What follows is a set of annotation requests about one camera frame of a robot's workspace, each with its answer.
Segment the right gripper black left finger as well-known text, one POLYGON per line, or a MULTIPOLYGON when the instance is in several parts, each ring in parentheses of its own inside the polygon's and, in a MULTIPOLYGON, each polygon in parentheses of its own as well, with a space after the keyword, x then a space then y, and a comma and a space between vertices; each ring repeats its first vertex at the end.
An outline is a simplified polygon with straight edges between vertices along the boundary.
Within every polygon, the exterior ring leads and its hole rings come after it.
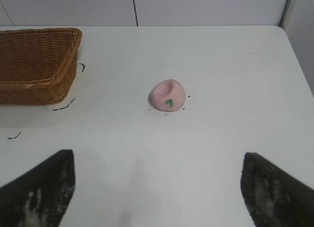
POLYGON ((0 225, 57 227, 74 191, 74 153, 60 150, 0 188, 0 225))

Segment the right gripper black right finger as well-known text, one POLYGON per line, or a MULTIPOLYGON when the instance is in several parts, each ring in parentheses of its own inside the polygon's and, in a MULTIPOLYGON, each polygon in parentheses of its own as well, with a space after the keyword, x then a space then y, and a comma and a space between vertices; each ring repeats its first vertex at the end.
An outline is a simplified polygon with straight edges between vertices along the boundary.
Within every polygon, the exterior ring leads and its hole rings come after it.
POLYGON ((314 191, 258 153, 245 153, 240 189, 257 227, 312 227, 314 191))

